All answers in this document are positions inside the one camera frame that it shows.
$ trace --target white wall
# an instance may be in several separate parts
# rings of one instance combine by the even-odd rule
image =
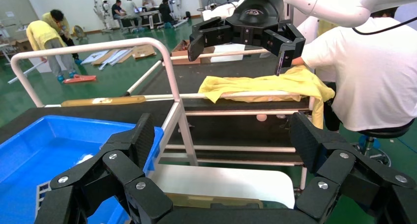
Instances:
[[[108,0],[110,4],[114,4],[116,0]],[[141,5],[142,0],[133,0],[136,5]],[[42,14],[52,9],[61,10],[67,18],[70,26],[79,25],[84,31],[93,31],[103,29],[103,23],[94,13],[93,0],[30,0],[36,14],[41,17]],[[199,15],[197,9],[200,7],[199,0],[182,0],[182,15],[189,11],[191,15]]]

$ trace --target person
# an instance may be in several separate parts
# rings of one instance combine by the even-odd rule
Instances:
[[[153,0],[142,0],[142,6],[146,6],[148,11],[155,10],[156,3]]]
[[[120,6],[121,0],[116,0],[116,3],[112,5],[112,15],[114,19],[123,19],[126,16],[126,11]]]
[[[399,22],[396,8],[375,12],[360,32],[382,30]],[[417,116],[417,31],[401,26],[373,35],[333,28],[304,46],[293,65],[334,66],[336,90],[325,103],[326,127],[340,123],[351,131],[403,128]]]
[[[171,16],[168,0],[162,0],[162,3],[159,5],[159,13],[161,13],[165,28],[172,28],[172,25],[175,25],[175,21]]]
[[[34,51],[55,49],[65,46],[65,43],[58,32],[48,23],[41,20],[31,22],[26,29],[26,35],[28,36],[28,40]],[[77,74],[77,72],[75,71],[71,56],[61,55],[60,57],[62,63],[69,71],[69,77],[74,78],[74,75]],[[40,59],[42,62],[46,62],[46,58],[41,57]],[[65,78],[62,74],[57,56],[48,56],[48,62],[52,73],[57,77],[57,80],[63,82]]]
[[[43,14],[42,21],[46,22],[49,26],[55,29],[67,46],[75,46],[74,41],[69,35],[70,27],[68,21],[60,10],[53,9],[51,12]],[[82,62],[78,53],[73,53],[72,57],[74,58],[76,64],[80,64]]]
[[[132,0],[127,0],[126,1],[126,19],[131,19],[131,20],[137,20],[138,21],[138,31],[144,30],[144,28],[142,27],[142,17],[135,12],[135,10],[138,10],[138,7],[136,6],[135,2],[133,2]]]

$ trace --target robot logo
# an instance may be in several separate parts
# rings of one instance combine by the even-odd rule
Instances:
[[[261,10],[257,10],[257,9],[248,9],[245,11],[246,14],[251,14],[251,15],[260,15],[260,14],[264,14]]]

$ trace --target screw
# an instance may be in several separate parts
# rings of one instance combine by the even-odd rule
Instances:
[[[115,159],[115,158],[117,158],[117,154],[111,154],[111,155],[109,156],[109,159]]]
[[[397,179],[399,182],[407,183],[407,179],[402,175],[396,175],[395,179]]]
[[[340,153],[339,154],[342,158],[344,158],[344,159],[348,159],[349,158],[349,155],[348,154],[345,154],[345,153]]]
[[[63,176],[63,177],[61,177],[60,179],[58,179],[58,183],[65,183],[66,181],[68,180],[68,177],[67,176]]]
[[[319,184],[320,189],[323,189],[323,190],[328,189],[328,184],[326,182],[320,181],[318,184]]]
[[[136,184],[136,188],[138,190],[143,190],[143,188],[145,188],[146,184],[145,182],[139,182],[138,184]]]

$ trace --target black hair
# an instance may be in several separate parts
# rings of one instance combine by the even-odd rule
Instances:
[[[61,22],[62,20],[64,20],[64,14],[60,10],[57,10],[57,9],[51,10],[51,16],[58,22]]]
[[[383,9],[377,12],[374,12],[371,14],[372,18],[380,18],[383,17],[384,14],[387,15],[388,17],[394,18],[395,12],[397,11],[398,7],[394,7],[394,8],[389,8],[389,9]]]

